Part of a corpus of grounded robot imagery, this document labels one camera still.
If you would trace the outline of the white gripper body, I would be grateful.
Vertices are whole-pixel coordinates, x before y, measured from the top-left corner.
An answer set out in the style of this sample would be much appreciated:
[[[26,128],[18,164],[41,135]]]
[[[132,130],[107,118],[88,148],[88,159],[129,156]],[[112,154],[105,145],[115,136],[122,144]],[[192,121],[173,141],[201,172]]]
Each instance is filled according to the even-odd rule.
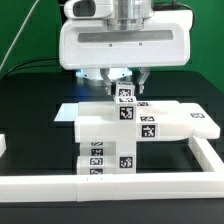
[[[157,11],[138,31],[110,31],[107,22],[67,20],[59,60],[66,70],[181,66],[190,58],[189,10]]]

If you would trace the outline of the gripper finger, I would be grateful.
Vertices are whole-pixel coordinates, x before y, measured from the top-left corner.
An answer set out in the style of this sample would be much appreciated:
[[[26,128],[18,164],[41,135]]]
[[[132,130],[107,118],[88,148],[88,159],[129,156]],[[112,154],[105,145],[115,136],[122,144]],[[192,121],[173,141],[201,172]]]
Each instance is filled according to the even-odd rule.
[[[115,83],[110,80],[109,73],[110,73],[109,68],[100,70],[100,75],[107,87],[107,94],[114,95],[115,94]]]
[[[135,84],[135,92],[142,94],[144,92],[144,83],[150,75],[150,69],[148,67],[142,67],[139,69],[140,75]]]

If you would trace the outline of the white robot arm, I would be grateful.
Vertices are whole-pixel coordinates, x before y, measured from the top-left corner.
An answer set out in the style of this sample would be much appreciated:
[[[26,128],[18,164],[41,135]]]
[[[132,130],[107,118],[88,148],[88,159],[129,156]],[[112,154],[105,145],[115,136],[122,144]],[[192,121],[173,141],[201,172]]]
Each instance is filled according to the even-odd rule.
[[[111,79],[120,68],[140,70],[140,94],[152,67],[181,66],[190,58],[194,14],[176,1],[67,0],[64,14],[61,66],[101,76],[110,95],[118,92]]]

